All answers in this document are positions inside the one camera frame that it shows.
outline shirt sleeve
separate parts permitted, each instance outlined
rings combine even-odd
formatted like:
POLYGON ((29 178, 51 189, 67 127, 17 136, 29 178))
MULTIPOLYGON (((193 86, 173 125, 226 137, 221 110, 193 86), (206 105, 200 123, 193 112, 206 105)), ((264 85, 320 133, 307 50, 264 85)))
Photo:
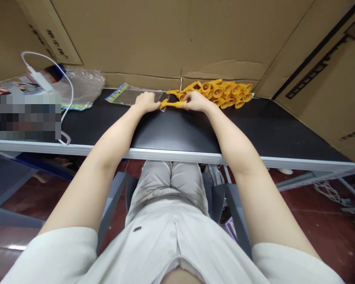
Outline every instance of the shirt sleeve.
POLYGON ((343 280, 321 260, 295 248, 260 243, 252 248, 258 269, 272 284, 343 284, 343 280))
POLYGON ((95 262, 97 233, 91 228, 56 229, 35 237, 1 284, 76 283, 95 262))

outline white table edge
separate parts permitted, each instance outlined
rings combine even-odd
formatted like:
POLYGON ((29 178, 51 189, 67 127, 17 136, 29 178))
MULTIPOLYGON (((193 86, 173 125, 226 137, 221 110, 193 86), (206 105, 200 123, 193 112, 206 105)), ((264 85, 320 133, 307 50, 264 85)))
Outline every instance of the white table edge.
MULTIPOLYGON (((70 144, 65 146, 59 143, 0 140, 0 152, 14 151, 87 156, 92 148, 93 146, 91 145, 70 144)), ((155 161, 226 164, 222 154, 218 153, 199 153, 155 149, 130 148, 129 152, 125 155, 124 158, 155 161)), ((290 159, 279 157, 262 157, 262 160, 268 168, 288 168, 292 170, 310 170, 338 173, 355 170, 355 163, 348 162, 290 159)))

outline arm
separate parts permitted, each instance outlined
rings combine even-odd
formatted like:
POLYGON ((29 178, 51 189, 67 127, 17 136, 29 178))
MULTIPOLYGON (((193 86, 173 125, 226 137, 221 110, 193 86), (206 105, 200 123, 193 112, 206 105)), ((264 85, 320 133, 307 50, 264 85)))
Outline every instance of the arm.
POLYGON ((141 117, 156 110, 155 94, 145 92, 99 139, 39 232, 66 227, 99 230, 116 168, 127 153, 141 117))
POLYGON ((208 116, 222 155, 234 174, 252 245, 276 243, 320 259, 246 135, 200 93, 189 93, 188 98, 191 101, 184 107, 208 116))

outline clear plastic bag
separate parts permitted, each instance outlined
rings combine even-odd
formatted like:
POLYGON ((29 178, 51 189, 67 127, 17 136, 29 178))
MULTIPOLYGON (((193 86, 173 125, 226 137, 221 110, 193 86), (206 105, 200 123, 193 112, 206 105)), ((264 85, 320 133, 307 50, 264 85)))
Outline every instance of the clear plastic bag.
MULTIPOLYGON (((100 96, 105 85, 104 76, 96 70, 68 69, 67 76, 74 86, 74 99, 70 109, 85 110, 93 105, 100 96)), ((62 108, 67 108, 71 102, 71 86, 65 76, 52 84, 62 96, 62 108)))
POLYGON ((163 94, 161 90, 148 90, 130 86, 128 83, 123 83, 116 91, 114 91, 106 100, 110 103, 132 106, 135 104, 135 99, 143 92, 155 93, 155 102, 158 102, 163 94))

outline tiled floor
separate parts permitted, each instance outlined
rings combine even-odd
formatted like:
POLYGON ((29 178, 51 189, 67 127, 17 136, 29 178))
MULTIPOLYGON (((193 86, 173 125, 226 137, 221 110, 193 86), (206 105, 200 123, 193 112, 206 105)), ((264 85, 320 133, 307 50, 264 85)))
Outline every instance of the tiled floor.
MULTIPOLYGON (((142 160, 126 160, 118 169, 140 177, 142 160)), ((270 170, 275 182, 291 178, 275 169, 270 170)), ((31 178, 15 193, 3 208, 46 220, 68 186, 68 182, 53 178, 46 184, 31 178)), ((332 181, 342 198, 353 198, 338 181, 332 181)), ((355 224, 351 214, 344 214, 340 205, 315 191, 312 185, 282 192, 298 224, 323 261, 332 267, 346 283, 355 284, 355 224)), ((123 194, 112 217, 101 251, 122 231, 126 206, 123 194)), ((0 280, 39 230, 0 228, 0 280)))

